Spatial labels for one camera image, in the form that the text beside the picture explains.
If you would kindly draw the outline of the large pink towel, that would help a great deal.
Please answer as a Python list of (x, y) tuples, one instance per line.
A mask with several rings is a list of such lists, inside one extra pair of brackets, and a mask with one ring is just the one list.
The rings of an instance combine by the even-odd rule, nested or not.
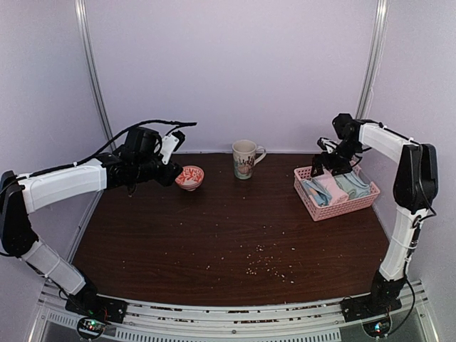
[(341, 204), (349, 200), (348, 194), (338, 186), (335, 178), (331, 174), (320, 175), (316, 180), (331, 196), (328, 201), (329, 205)]

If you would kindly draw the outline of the blue patterned cloth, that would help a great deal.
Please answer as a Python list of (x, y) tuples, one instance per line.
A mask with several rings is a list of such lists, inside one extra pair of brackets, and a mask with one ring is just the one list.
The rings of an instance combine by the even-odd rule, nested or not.
[(301, 185), (305, 193), (309, 197), (312, 197), (319, 207), (325, 207), (330, 205), (330, 202), (332, 200), (331, 194), (326, 189), (324, 189), (317, 181), (314, 181), (313, 179), (302, 180)]

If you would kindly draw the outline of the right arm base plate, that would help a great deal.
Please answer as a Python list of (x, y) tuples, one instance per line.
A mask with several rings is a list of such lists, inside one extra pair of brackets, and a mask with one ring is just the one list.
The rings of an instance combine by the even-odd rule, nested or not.
[(400, 299), (393, 299), (389, 304), (375, 304), (370, 294), (358, 297), (347, 296), (340, 302), (340, 306), (346, 323), (387, 315), (391, 311), (402, 308)]

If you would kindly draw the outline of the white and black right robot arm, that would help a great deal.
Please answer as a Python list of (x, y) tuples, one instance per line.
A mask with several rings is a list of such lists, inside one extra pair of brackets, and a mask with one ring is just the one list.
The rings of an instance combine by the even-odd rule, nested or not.
[(436, 215), (432, 201), (438, 192), (437, 152), (433, 145), (422, 144), (396, 133), (374, 120), (354, 119), (348, 113), (332, 121), (338, 139), (327, 145), (320, 139), (321, 153), (312, 160), (311, 177), (330, 172), (333, 176), (352, 171), (353, 156), (374, 149), (398, 165), (393, 184), (397, 204), (395, 226), (379, 270), (375, 273), (365, 307), (370, 314), (381, 314), (407, 281), (407, 269), (415, 251), (422, 223)]

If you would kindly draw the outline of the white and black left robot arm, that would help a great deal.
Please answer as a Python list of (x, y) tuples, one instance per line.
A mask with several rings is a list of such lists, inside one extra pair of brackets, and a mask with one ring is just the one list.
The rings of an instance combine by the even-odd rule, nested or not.
[(172, 161), (172, 154), (185, 141), (182, 131), (173, 129), (161, 136), (136, 125), (125, 133), (125, 142), (112, 152), (100, 150), (72, 164), (24, 175), (8, 171), (1, 176), (4, 251), (55, 283), (86, 316), (102, 311), (96, 286), (33, 231), (29, 216), (86, 193), (117, 187), (133, 192), (138, 184), (151, 180), (168, 187), (182, 173), (182, 167)]

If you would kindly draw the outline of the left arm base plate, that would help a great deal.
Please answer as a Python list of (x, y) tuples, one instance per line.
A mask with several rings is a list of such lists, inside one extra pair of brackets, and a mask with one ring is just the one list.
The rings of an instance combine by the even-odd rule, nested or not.
[(84, 309), (75, 299), (66, 301), (65, 310), (98, 321), (109, 323), (122, 323), (126, 315), (128, 303), (120, 299), (112, 299), (104, 296), (97, 296), (98, 305), (94, 309)]

